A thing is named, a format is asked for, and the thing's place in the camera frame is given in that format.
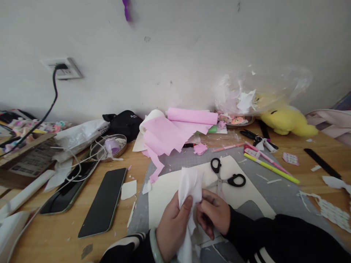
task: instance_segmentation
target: black pouch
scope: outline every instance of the black pouch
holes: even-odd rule
[[[139,126],[143,122],[141,118],[130,110],[120,114],[104,114],[103,119],[110,123],[110,129],[106,135],[123,134],[127,137],[127,142],[135,140],[139,133]]]

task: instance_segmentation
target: pink pen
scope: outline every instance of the pink pen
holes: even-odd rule
[[[255,151],[259,152],[264,159],[266,159],[267,161],[269,161],[270,163],[274,164],[275,167],[277,167],[278,169],[280,169],[281,171],[289,174],[292,176],[291,173],[289,173],[287,170],[285,170],[283,167],[281,167],[279,164],[277,164],[275,161],[273,161],[271,158],[269,158],[267,155],[265,155],[263,152],[261,152],[260,150],[258,150],[255,146],[251,145],[250,143],[248,143],[247,141],[245,141],[245,143],[250,146],[250,148],[254,149]]]
[[[242,144],[235,144],[235,145],[230,145],[230,146],[225,146],[223,148],[219,148],[219,149],[215,149],[213,150],[212,152],[219,152],[219,151],[222,151],[222,150],[226,150],[226,149],[230,149],[230,148],[234,148],[234,147],[240,147],[240,146],[243,146],[245,143],[242,143]]]

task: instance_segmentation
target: yellow highlighter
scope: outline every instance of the yellow highlighter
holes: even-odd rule
[[[261,160],[259,159],[256,159],[255,157],[252,157],[251,155],[247,154],[247,153],[244,153],[244,156],[249,158],[250,160],[253,160],[259,164],[261,164],[262,166],[264,166],[265,168],[275,172],[276,174],[279,174],[280,176],[283,176],[285,179],[288,179],[289,181],[292,181],[293,183],[295,184],[299,184],[300,181],[284,172],[282,172],[281,170],[278,170],[277,168],[269,165],[269,164],[266,164],[265,162],[262,162]]]

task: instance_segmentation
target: black sleeve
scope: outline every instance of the black sleeve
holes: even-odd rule
[[[351,255],[330,234],[300,218],[282,214],[274,220],[254,221],[230,207],[230,227],[224,238],[245,262],[251,262],[263,247],[275,263],[351,262]]]
[[[137,233],[117,241],[111,245],[100,263],[147,262],[155,263],[150,244],[150,231]]]

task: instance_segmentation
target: white wall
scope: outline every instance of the white wall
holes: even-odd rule
[[[1,0],[0,107],[42,117],[54,92],[40,59],[72,57],[49,119],[83,122],[130,109],[212,106],[237,66],[302,64],[314,73],[294,105],[328,108],[351,87],[348,0]]]

